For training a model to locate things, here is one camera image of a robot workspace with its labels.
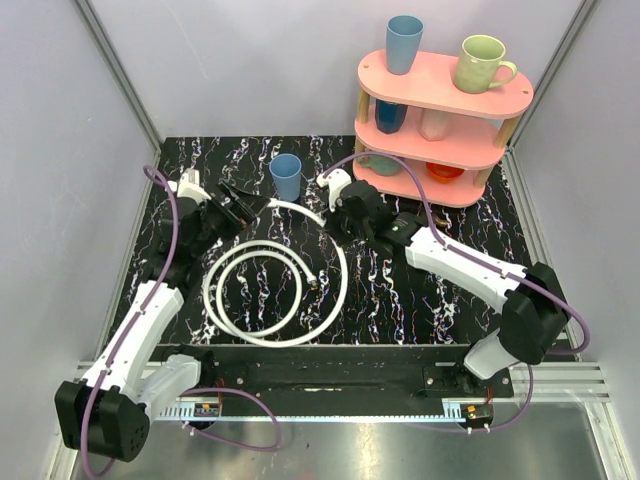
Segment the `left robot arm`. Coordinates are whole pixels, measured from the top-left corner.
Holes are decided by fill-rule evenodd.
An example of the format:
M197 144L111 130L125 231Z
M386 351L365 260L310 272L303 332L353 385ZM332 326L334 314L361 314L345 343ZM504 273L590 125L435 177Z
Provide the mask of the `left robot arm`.
M143 372L156 345L185 301L202 285L202 256L229 241L266 208L268 198L225 181L216 190L179 186L169 200L134 301L103 353L78 381L63 382L54 396L66 447L130 462L158 415L189 390L215 386L214 356L199 347L171 350L163 366Z

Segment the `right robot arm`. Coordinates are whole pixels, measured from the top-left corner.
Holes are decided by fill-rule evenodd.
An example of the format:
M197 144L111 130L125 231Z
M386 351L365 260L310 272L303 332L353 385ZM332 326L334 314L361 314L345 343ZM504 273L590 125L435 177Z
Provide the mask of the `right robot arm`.
M365 181L331 176L317 183L328 191L325 227L337 242L363 241L385 259L458 285L499 314L499 328L475 342L454 371L460 393L476 396L498 371L542 362L569 320L556 303L564 295L549 266L538 262L526 268L463 245L431 229L422 217L392 212Z

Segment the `black spray gun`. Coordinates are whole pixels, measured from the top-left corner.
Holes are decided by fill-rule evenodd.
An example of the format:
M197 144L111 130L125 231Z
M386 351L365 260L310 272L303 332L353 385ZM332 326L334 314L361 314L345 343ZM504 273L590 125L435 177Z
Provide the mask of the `black spray gun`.
M417 225L419 227L428 227L431 224L434 224L437 228L445 229L449 226L449 222L437 215L436 213L431 213L428 215L426 212L400 212L398 217L401 220L406 221L408 224Z

